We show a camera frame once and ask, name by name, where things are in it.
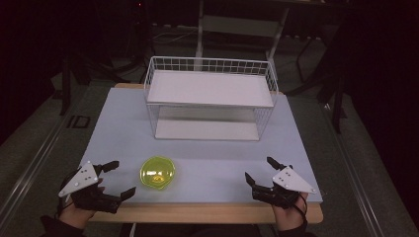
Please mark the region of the light blue table mat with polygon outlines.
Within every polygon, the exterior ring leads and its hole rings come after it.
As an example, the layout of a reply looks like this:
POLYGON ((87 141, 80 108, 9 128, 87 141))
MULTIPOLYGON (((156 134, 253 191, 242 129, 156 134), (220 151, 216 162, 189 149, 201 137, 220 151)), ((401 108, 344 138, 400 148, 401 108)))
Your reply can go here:
POLYGON ((293 169, 314 188, 317 182, 301 141, 288 99, 279 97, 259 141, 157 140, 153 137, 143 92, 113 88, 108 93, 93 135, 82 158, 84 163, 118 160, 120 167, 104 175, 110 195, 136 188, 131 202, 251 202, 250 175, 270 187, 276 170, 270 156, 293 169), (143 162, 160 155, 175 164, 173 181, 158 191, 139 178, 143 162))

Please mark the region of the grey metal stand frame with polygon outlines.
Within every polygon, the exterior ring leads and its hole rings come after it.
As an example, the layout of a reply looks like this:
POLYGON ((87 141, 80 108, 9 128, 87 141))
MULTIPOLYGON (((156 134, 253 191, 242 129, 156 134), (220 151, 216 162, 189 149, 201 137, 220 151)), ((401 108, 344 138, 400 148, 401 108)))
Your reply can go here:
POLYGON ((206 15, 204 8, 205 1, 200 0, 198 42, 195 54, 195 57, 198 59, 194 63, 196 70, 201 69, 198 63, 202 62, 203 57, 204 32, 271 38, 273 43, 271 48, 266 51, 266 58, 272 65, 275 65, 274 56, 285 27, 289 8, 281 11, 280 19, 277 22, 206 15))

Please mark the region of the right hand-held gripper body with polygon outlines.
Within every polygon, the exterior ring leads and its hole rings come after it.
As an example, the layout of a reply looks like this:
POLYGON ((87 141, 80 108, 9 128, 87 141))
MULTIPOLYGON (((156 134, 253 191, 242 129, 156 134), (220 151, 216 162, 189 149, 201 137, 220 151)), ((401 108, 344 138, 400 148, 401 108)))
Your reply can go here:
POLYGON ((301 193, 316 194, 311 184, 287 166, 272 178, 273 185, 263 187, 251 180, 252 198, 281 208, 293 206, 301 193))

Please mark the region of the metal floor rail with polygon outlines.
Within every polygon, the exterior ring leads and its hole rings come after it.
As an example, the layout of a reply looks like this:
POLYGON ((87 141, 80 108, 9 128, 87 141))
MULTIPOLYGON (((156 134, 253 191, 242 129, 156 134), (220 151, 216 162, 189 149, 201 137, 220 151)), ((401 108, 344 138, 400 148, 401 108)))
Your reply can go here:
POLYGON ((359 206, 360 212, 364 218, 371 237, 384 237, 382 229, 377 221, 375 211, 371 205, 370 199, 364 189, 363 183, 360 180, 356 167, 352 162, 345 142, 340 134, 338 134, 331 121, 332 110, 328 104, 319 104, 323 116, 326 119, 327 126, 332 132, 336 146, 341 154, 345 170, 349 179, 351 189, 359 206))
POLYGON ((69 109, 63 116, 58 118, 52 131, 47 135, 41 148, 37 151, 29 166, 15 183, 12 191, 8 194, 4 204, 0 207, 0 229, 5 228, 13 218, 14 212, 22 202, 33 181, 43 167, 49 153, 54 147, 61 131, 66 127, 72 117, 73 109, 69 109))

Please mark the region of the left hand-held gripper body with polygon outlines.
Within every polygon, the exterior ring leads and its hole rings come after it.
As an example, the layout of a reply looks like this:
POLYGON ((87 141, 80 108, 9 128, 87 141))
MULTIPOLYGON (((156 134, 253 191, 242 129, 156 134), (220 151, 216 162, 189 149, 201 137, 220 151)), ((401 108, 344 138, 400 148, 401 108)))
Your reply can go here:
POLYGON ((122 200, 120 197, 106 195, 99 190, 99 176, 100 174, 94 170, 94 165, 88 161, 64 182, 58 196, 71 197, 78 208, 116 213, 122 200))

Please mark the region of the black stand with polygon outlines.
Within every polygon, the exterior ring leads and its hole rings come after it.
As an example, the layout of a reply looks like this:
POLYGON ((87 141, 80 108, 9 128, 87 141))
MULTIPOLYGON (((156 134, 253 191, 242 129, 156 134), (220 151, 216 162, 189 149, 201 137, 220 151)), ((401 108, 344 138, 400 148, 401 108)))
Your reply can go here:
POLYGON ((81 53, 65 55, 62 58, 61 69, 60 115, 64 116, 71 105, 71 76, 74 76, 76 82, 80 85, 88 85, 90 76, 81 53))
POLYGON ((306 49, 314 41, 314 38, 311 38, 303 47, 295 62, 299 79, 303 85, 291 90, 290 95, 297 95, 317 85, 322 85, 320 91, 317 94, 317 101, 326 105, 329 103, 331 98, 334 98, 331 123, 334 130, 337 133, 340 133, 340 117, 341 113, 343 112, 342 101, 344 90, 344 57, 340 55, 336 49, 336 45, 333 42, 336 33, 337 28, 331 26, 326 26, 318 30, 318 36, 320 40, 325 44, 326 51, 321 57, 317 67, 307 77, 306 80, 303 79, 299 60, 306 49))

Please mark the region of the person's right hand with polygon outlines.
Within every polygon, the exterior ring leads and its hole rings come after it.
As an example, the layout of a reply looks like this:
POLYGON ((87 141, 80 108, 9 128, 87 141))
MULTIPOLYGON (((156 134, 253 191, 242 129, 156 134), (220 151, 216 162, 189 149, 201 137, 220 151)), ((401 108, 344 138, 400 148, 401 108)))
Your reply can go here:
POLYGON ((307 204, 306 199, 308 193, 300 193, 298 200, 293 207, 283 209, 275 205, 272 206, 276 225, 279 230, 289 230, 297 228, 306 220, 307 204))

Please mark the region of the person's left hand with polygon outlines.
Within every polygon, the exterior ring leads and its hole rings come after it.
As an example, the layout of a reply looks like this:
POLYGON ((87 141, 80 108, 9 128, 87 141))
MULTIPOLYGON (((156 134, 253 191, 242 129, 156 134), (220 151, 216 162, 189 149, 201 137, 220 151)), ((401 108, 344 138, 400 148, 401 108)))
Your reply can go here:
POLYGON ((84 229, 94 215, 94 210, 78 208, 74 205, 73 201, 70 200, 65 204, 58 219, 72 227, 84 229))

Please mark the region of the yellow-green translucent plate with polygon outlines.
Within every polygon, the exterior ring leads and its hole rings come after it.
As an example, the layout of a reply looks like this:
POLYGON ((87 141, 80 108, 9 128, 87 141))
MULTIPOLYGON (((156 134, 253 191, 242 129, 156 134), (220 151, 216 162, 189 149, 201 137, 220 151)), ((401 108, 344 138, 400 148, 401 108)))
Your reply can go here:
POLYGON ((172 183, 175 174, 175 164, 170 158, 152 156, 143 162, 139 179, 147 187, 163 190, 172 183))

